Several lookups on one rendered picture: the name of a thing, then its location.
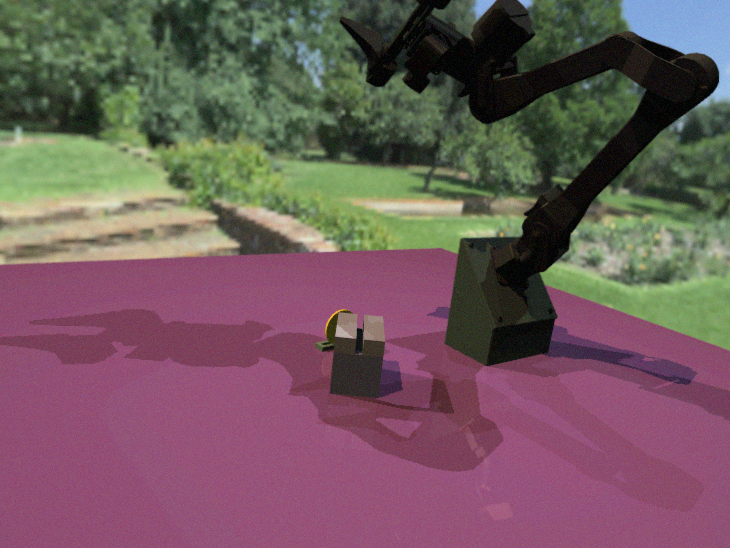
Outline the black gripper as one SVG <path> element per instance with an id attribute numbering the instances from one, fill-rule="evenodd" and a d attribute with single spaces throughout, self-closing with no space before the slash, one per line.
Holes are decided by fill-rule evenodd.
<path id="1" fill-rule="evenodd" d="M 406 23 L 401 27 L 396 36 L 388 44 L 382 42 L 382 35 L 358 24 L 346 17 L 340 18 L 340 23 L 345 30 L 359 44 L 365 52 L 367 64 L 366 82 L 375 87 L 384 87 L 397 69 L 397 55 L 402 49 L 406 50 L 405 55 L 411 56 L 418 49 L 418 45 L 430 36 L 434 23 L 441 30 L 446 32 L 451 39 L 450 48 L 447 53 L 453 53 L 458 48 L 454 57 L 446 54 L 438 63 L 442 71 L 447 69 L 458 57 L 463 48 L 464 36 L 455 30 L 455 24 L 448 24 L 432 15 L 432 10 L 444 9 L 451 0 L 416 0 L 419 4 Z M 406 34 L 405 34 L 406 33 Z M 405 35 L 405 36 L 404 36 Z M 404 36 L 404 38 L 403 38 Z"/>

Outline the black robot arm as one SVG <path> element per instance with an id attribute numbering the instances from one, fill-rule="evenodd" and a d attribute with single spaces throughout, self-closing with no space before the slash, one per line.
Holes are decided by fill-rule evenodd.
<path id="1" fill-rule="evenodd" d="M 559 184 L 524 213 L 523 234 L 507 246 L 491 246 L 499 284 L 529 288 L 528 277 L 545 272 L 569 249 L 570 234 L 605 187 L 642 152 L 650 141 L 682 115 L 714 93 L 717 64 L 705 54 L 683 54 L 663 44 L 625 31 L 590 47 L 518 73 L 517 55 L 536 33 L 529 11 L 518 0 L 496 0 L 464 36 L 456 60 L 442 71 L 439 62 L 451 44 L 434 23 L 432 32 L 407 56 L 409 71 L 402 81 L 421 94 L 429 73 L 446 73 L 458 81 L 457 96 L 469 95 L 472 115 L 481 123 L 497 122 L 541 96 L 616 69 L 648 89 L 635 114 L 596 157 L 563 190 Z M 513 55 L 514 54 L 514 55 Z M 438 72 L 438 73 L 436 73 Z M 494 75 L 500 74 L 500 78 Z"/>

